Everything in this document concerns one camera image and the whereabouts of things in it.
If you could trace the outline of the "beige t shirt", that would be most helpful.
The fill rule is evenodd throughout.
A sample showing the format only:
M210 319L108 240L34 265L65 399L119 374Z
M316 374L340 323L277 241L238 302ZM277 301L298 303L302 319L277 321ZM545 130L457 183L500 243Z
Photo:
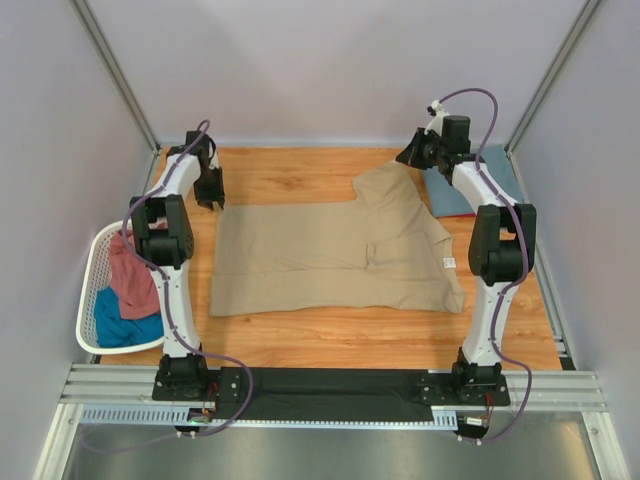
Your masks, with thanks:
M318 307L459 314L465 292L451 235L406 167L356 177L349 202L229 206L219 218L209 312Z

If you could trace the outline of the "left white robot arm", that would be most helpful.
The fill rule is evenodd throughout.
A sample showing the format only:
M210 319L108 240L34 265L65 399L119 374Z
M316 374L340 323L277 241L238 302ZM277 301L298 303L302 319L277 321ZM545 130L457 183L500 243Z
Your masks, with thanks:
M150 270L163 324L163 356L154 380L157 401L205 401L214 387L195 328L189 293L195 237L186 208L193 194L210 211L223 209L225 192L217 147L201 122L185 144L172 147L159 180L130 200L123 221L130 225L137 258Z

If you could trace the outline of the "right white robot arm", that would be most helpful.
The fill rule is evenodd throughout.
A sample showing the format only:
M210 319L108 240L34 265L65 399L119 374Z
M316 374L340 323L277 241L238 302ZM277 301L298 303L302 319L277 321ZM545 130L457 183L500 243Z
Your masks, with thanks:
M419 386L432 405L507 406L501 346L514 296L533 268L537 212L511 197L472 154L468 117L431 115L396 160L436 169L473 208L468 264L477 286L470 331L450 372L423 374Z

